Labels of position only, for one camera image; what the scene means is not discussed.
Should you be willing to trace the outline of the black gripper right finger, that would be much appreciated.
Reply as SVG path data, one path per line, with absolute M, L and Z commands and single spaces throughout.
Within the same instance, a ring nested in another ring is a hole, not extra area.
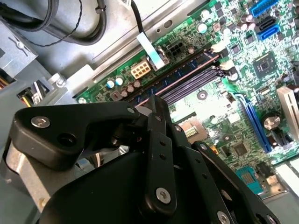
M 202 141 L 192 145 L 182 128 L 167 125 L 175 161 L 194 181 L 207 224 L 278 224 L 277 216 Z

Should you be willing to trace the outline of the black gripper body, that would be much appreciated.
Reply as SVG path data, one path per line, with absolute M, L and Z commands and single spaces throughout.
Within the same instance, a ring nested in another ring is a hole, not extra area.
M 42 224 L 208 224 L 208 211 L 191 176 L 174 168 L 177 209 L 171 217 L 143 215 L 145 158 L 123 155 L 60 188 L 47 202 Z

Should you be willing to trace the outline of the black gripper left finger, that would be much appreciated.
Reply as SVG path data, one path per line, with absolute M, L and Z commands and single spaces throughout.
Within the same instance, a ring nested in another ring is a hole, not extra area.
M 157 96 L 139 108 L 125 101 L 31 107 L 14 115 L 4 160 L 42 213 L 63 186 L 123 155 L 141 153 L 141 213 L 173 216 L 177 193 L 168 124 L 168 105 Z

